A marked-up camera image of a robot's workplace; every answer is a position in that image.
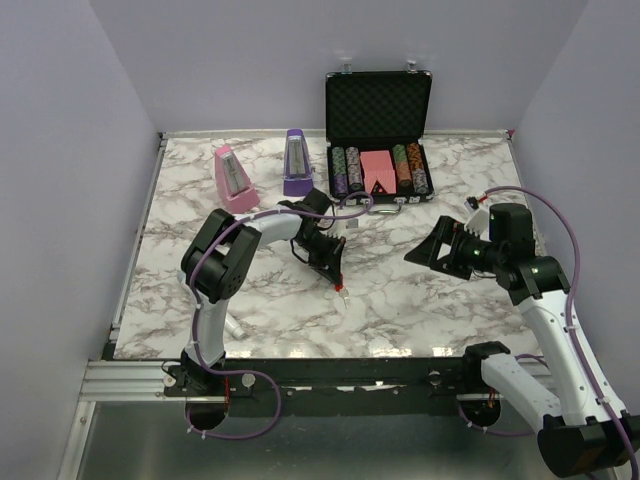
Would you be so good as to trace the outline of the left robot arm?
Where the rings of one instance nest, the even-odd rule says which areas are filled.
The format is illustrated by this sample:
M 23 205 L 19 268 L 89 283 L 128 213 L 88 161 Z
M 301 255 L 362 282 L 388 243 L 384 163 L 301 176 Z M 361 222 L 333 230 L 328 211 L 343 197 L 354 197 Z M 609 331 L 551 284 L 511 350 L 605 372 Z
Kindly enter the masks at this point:
M 345 239 L 327 235 L 319 226 L 332 208 L 326 194 L 312 189 L 301 200 L 281 201 L 271 212 L 253 217 L 240 219 L 223 209 L 208 216 L 181 260 L 193 313 L 180 363 L 197 393 L 209 395 L 221 385 L 229 300 L 243 285 L 257 250 L 277 241 L 300 247 L 307 253 L 304 264 L 338 291 L 343 289 Z

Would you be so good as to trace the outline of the black poker chip case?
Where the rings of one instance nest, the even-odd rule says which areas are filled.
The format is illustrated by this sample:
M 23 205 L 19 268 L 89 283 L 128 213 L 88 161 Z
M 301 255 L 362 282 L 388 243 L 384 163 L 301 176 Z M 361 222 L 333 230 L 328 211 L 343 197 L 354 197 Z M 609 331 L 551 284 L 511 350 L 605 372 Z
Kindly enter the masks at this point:
M 434 187 L 420 139 L 432 74 L 427 70 L 332 72 L 326 76 L 326 141 L 329 191 L 348 205 L 418 204 Z M 360 155 L 389 150 L 396 194 L 365 190 Z

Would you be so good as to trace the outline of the purple metronome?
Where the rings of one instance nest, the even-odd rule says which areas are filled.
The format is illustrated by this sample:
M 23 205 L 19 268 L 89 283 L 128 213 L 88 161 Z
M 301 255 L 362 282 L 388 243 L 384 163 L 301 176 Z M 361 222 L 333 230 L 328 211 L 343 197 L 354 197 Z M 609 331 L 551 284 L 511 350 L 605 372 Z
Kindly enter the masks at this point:
M 283 194 L 287 197 L 304 197 L 313 187 L 313 171 L 305 135 L 301 129 L 289 129 L 284 151 Z

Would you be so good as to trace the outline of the pink playing card deck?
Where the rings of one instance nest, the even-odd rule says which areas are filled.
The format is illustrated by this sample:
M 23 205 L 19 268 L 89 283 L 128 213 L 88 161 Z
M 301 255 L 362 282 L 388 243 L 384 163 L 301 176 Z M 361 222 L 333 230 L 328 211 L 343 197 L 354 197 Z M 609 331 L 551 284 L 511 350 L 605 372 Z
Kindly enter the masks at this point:
M 364 151 L 360 155 L 365 190 L 374 194 L 396 194 L 396 173 L 389 150 Z

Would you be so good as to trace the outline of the white microphone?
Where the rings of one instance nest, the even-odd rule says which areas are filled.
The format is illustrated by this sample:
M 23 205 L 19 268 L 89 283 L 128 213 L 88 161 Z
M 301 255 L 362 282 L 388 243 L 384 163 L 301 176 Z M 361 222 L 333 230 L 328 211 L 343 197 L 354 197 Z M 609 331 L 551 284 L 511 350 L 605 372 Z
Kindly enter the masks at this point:
M 246 336 L 244 329 L 230 314 L 226 315 L 224 327 L 225 331 L 236 340 L 241 340 Z

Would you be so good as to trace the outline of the pink metronome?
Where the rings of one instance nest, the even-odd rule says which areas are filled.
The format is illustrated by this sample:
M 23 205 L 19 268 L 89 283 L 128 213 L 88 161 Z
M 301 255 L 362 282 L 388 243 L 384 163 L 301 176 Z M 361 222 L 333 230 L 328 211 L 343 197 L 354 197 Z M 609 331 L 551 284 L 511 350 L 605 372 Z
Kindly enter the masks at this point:
M 227 144 L 214 152 L 214 174 L 218 195 L 227 211 L 243 214 L 259 205 L 253 183 Z

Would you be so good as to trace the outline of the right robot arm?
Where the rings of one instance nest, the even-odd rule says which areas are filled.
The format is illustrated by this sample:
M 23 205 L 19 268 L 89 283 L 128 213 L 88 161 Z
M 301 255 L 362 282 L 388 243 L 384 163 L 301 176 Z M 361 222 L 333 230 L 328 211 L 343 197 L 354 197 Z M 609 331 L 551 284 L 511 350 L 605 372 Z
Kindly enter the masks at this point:
M 530 210 L 499 203 L 484 210 L 489 238 L 442 216 L 406 261 L 468 280 L 489 273 L 533 332 L 552 376 L 549 391 L 499 342 L 465 350 L 460 379 L 469 390 L 501 394 L 528 423 L 556 476 L 591 474 L 634 462 L 639 418 L 628 412 L 599 366 L 575 310 L 560 263 L 535 252 Z

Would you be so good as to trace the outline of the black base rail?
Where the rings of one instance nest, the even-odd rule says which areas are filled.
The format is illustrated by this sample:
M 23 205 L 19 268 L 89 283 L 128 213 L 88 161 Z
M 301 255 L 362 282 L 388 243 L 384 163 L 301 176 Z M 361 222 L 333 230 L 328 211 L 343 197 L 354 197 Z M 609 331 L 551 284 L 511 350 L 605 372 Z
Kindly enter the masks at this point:
M 212 375 L 193 361 L 169 363 L 164 394 L 197 414 L 334 417 L 427 414 L 497 422 L 503 400 L 467 379 L 460 357 L 229 359 Z

